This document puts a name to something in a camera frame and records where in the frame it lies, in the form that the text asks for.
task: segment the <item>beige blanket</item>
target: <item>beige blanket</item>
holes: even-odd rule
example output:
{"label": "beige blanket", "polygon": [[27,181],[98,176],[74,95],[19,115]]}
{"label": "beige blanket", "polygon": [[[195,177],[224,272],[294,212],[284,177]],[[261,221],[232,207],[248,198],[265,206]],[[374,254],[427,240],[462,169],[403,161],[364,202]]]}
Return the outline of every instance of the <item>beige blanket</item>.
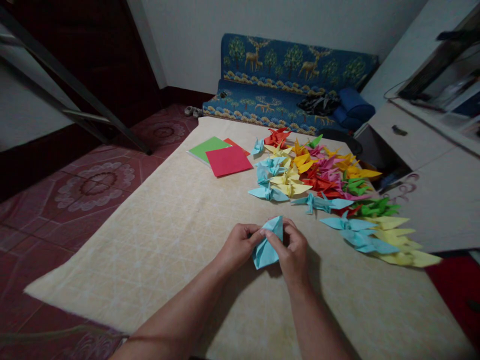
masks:
{"label": "beige blanket", "polygon": [[[212,260],[234,224],[263,224],[269,217],[284,215],[307,237],[313,249],[314,285],[321,286],[362,358],[458,359],[470,354],[471,345],[422,270],[356,252],[336,230],[318,221],[333,215],[321,211],[307,215],[305,206],[273,204],[248,194],[257,187],[254,169],[217,179],[209,167],[186,153],[211,136],[229,137],[250,150],[256,137],[268,134],[264,127],[201,118],[183,144],[77,254],[25,291],[132,333]],[[349,151],[336,141],[322,144],[332,149],[343,145],[341,154]],[[249,261],[228,282],[197,355],[300,358],[278,264],[257,271]]]}

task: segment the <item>cable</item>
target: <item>cable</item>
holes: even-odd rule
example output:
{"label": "cable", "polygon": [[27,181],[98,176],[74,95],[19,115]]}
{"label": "cable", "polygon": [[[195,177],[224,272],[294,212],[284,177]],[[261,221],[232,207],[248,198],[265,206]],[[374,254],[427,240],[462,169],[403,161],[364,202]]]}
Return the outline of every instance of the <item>cable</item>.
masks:
{"label": "cable", "polygon": [[389,88],[387,91],[385,91],[385,92],[383,93],[383,98],[384,98],[385,100],[398,99],[398,96],[387,97],[387,93],[388,93],[389,91],[393,90],[394,88],[396,88],[398,85],[403,84],[403,83],[406,82],[407,80],[408,80],[408,79],[405,79],[405,80],[403,80],[403,81],[400,81],[398,84],[393,85],[391,88]]}

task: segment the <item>drawer handle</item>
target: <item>drawer handle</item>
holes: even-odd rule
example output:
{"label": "drawer handle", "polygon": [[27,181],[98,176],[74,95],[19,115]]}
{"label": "drawer handle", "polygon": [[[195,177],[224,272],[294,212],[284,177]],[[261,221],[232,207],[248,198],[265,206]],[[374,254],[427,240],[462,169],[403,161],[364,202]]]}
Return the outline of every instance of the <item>drawer handle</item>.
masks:
{"label": "drawer handle", "polygon": [[406,132],[405,130],[400,129],[397,125],[393,125],[391,128],[392,128],[393,133],[394,133],[395,135],[400,135],[400,136],[407,136],[407,135],[408,135],[408,132]]}

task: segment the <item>person's right hand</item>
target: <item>person's right hand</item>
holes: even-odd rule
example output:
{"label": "person's right hand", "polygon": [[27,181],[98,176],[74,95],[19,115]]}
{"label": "person's right hand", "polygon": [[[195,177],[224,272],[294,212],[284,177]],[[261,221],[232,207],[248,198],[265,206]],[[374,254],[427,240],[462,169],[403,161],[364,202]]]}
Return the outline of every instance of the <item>person's right hand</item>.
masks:
{"label": "person's right hand", "polygon": [[310,286],[310,281],[307,262],[307,239],[289,218],[283,219],[283,231],[290,238],[288,247],[285,247],[279,237],[270,230],[260,229],[260,233],[267,238],[278,254],[281,271],[289,290],[297,287],[308,287]]}

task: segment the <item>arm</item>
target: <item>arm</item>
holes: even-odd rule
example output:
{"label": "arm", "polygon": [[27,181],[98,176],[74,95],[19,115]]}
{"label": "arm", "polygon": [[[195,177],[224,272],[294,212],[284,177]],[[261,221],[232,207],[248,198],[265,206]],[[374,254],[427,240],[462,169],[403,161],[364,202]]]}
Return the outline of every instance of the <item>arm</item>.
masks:
{"label": "arm", "polygon": [[254,224],[235,225],[215,259],[140,326],[111,360],[188,359],[225,282],[264,238],[259,229]]}
{"label": "arm", "polygon": [[280,259],[303,360],[354,359],[352,345],[310,283],[307,239],[290,219],[284,220],[283,229],[290,238],[288,247],[273,232],[262,229],[260,233],[266,236]]}

